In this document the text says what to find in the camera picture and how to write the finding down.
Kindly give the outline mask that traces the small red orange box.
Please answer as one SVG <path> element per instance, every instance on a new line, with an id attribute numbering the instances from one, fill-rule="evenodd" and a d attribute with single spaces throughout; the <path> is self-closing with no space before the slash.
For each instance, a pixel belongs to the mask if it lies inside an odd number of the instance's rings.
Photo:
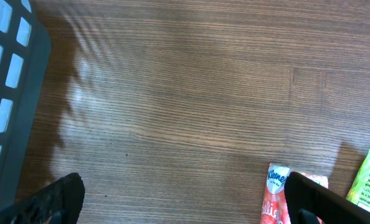
<path id="1" fill-rule="evenodd" d="M 317 184 L 328 188 L 328 178 L 307 174 L 289 167 L 270 163 L 265 184 L 260 224 L 291 224 L 285 199 L 285 181 L 291 172 L 298 172 Z"/>

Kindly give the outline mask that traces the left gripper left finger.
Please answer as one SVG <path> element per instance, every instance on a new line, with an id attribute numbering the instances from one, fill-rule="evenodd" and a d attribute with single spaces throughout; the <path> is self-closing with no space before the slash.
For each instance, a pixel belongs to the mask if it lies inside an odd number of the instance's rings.
<path id="1" fill-rule="evenodd" d="M 76 224 L 84 197 L 83 180 L 73 172 L 1 210 L 0 224 Z"/>

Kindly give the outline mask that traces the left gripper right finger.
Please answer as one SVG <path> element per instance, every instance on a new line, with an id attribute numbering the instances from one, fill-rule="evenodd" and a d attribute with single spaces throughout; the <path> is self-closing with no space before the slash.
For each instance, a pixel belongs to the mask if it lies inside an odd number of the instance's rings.
<path id="1" fill-rule="evenodd" d="M 297 172 L 284 186 L 291 224 L 370 224 L 370 212 Z"/>

